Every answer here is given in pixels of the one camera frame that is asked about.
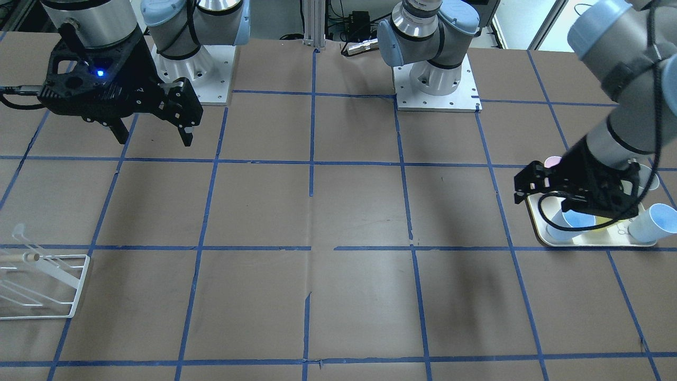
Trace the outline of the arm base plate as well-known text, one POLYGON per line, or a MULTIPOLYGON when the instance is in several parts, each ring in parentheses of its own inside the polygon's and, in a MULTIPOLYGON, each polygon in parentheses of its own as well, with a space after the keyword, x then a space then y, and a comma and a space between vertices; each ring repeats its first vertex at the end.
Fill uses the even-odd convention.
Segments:
POLYGON ((476 113, 483 109, 468 55, 452 69, 429 62, 394 67, 392 80, 400 111, 476 113))
POLYGON ((155 68, 166 83, 185 77, 190 80, 202 105, 228 105, 236 46, 201 46, 200 51, 193 57, 183 60, 162 57, 157 53, 157 46, 153 46, 151 53, 155 68))

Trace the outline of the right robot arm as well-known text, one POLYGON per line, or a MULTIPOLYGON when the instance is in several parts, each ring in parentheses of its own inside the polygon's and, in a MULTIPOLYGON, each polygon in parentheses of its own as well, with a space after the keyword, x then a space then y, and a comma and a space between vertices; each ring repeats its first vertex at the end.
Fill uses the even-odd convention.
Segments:
POLYGON ((42 1, 60 36, 36 98, 56 115, 99 123, 125 144, 123 119, 144 113, 193 142, 205 99, 218 82, 209 47, 241 46, 251 36, 249 1, 142 1, 154 46, 129 1, 42 1))

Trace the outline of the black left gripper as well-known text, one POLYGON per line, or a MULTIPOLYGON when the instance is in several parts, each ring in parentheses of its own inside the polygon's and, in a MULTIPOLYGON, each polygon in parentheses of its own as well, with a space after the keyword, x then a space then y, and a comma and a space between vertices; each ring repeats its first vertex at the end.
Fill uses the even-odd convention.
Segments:
POLYGON ((532 194, 556 192, 565 198, 561 206, 564 212, 632 219, 639 213, 639 171, 637 162, 627 162, 622 169, 602 164, 582 139, 556 166, 532 161, 514 176, 514 202, 520 204, 532 194))

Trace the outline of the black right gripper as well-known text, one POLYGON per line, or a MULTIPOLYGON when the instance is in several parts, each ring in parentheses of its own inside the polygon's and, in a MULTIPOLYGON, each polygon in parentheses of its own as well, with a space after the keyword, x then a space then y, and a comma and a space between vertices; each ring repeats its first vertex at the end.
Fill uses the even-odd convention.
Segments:
POLYGON ((162 82, 140 27, 101 48, 85 47, 74 24, 62 24, 58 32, 38 93, 43 106, 104 124, 121 145, 129 139, 123 118, 150 113, 176 126, 184 146, 191 146, 204 111, 199 97, 189 79, 162 82))

